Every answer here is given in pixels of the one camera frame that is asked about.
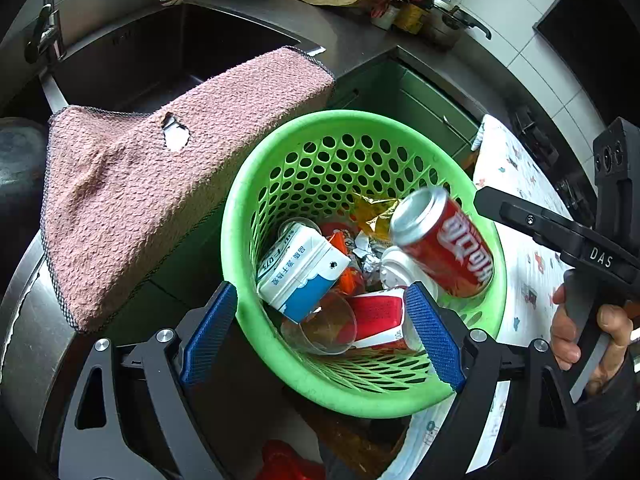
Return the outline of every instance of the metal screw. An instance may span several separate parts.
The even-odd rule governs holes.
[[[536,339],[533,342],[533,348],[535,348],[538,352],[546,352],[547,350],[549,350],[549,345],[544,339]]]
[[[174,331],[170,328],[163,328],[156,334],[156,339],[161,343],[166,343],[174,338]]]
[[[94,348],[98,352],[102,352],[103,350],[106,350],[107,348],[109,348],[109,340],[105,338],[98,339],[98,341],[95,342]]]
[[[484,330],[475,328],[469,333],[469,335],[471,336],[471,339],[473,339],[476,343],[486,341],[486,332]]]

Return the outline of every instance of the pink towel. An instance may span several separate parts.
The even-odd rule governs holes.
[[[311,58],[280,48],[149,116],[69,106],[52,117],[40,227],[71,326],[98,330],[225,199],[255,145],[280,124],[324,108],[332,87]],[[178,152],[165,145],[167,114],[189,129]]]

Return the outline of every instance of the human hand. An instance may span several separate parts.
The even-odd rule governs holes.
[[[577,327],[564,308],[564,285],[555,291],[552,299],[559,306],[551,322],[551,350],[556,356],[559,367],[562,370],[568,370],[580,359],[580,347],[574,342]],[[600,307],[597,321],[602,331],[610,334],[611,342],[584,387],[589,396],[599,393],[620,370],[634,327],[622,307],[609,304]]]

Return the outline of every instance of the clear plastic cup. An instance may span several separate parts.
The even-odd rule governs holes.
[[[330,290],[301,323],[284,317],[280,333],[292,348],[315,355],[346,352],[356,339],[356,319],[344,298]]]

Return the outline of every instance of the green plastic basket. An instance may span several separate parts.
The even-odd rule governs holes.
[[[429,184],[449,186],[494,254],[494,277],[481,299],[439,301],[471,327],[496,336],[506,300],[504,255],[493,222],[473,206],[476,193],[462,169],[429,139],[392,119],[354,110],[309,114],[276,129],[245,160],[226,201],[222,266],[238,289],[236,317],[261,359],[291,388],[331,410],[367,418],[409,415],[452,390],[426,354],[318,357],[281,338],[257,293],[258,259],[274,229],[292,216],[321,220],[352,211],[352,190],[405,197]]]

